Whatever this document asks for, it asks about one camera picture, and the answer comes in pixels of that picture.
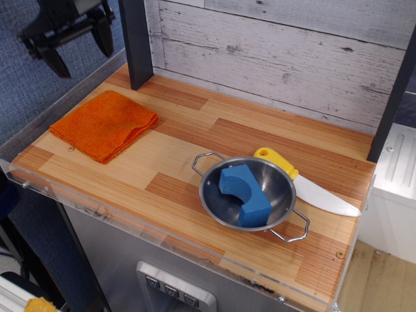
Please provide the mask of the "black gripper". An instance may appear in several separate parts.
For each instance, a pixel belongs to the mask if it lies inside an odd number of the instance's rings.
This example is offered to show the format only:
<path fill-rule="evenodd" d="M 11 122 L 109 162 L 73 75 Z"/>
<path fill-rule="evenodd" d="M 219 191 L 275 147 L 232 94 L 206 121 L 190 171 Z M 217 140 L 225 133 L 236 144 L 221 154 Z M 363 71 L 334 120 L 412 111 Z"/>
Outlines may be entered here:
<path fill-rule="evenodd" d="M 19 33 L 18 40 L 60 78 L 70 79 L 71 75 L 56 48 L 85 33 L 92 33 L 106 57 L 113 54 L 111 24 L 115 15 L 107 1 L 39 1 L 38 5 L 37 17 Z"/>

